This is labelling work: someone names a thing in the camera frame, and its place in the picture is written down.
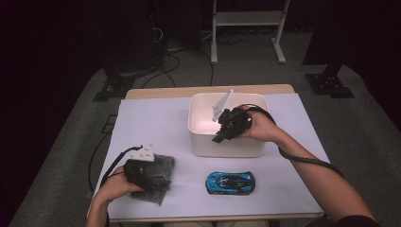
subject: white box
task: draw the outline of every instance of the white box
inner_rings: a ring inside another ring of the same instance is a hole
[[[205,157],[233,157],[250,158],[262,154],[265,142],[251,138],[235,138],[223,140],[221,143],[213,142],[216,132],[220,130],[220,124],[214,122],[213,106],[223,97],[224,93],[196,94],[192,96],[189,107],[188,129],[190,131],[192,151],[198,156]],[[254,104],[266,111],[268,103],[258,94],[232,93],[225,109],[230,111],[241,104]]]

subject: blue toy car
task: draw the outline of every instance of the blue toy car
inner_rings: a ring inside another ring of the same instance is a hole
[[[207,192],[211,195],[241,195],[251,194],[256,186],[253,174],[213,172],[206,179]]]

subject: sleeve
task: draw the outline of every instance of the sleeve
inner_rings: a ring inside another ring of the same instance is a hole
[[[336,227],[380,227],[373,219],[365,216],[348,216],[340,219]]]

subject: forearm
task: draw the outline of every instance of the forearm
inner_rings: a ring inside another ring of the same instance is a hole
[[[108,207],[108,201],[94,197],[89,210],[88,219],[86,221],[86,227],[106,226]]]
[[[275,143],[289,155],[317,159],[284,131],[278,133]],[[317,203],[334,221],[351,215],[374,218],[358,192],[335,171],[324,166],[291,163]]]

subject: person's right hand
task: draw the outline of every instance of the person's right hand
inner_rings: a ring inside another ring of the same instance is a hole
[[[263,142],[277,142],[282,130],[260,112],[248,112],[251,127],[237,138],[253,138]]]

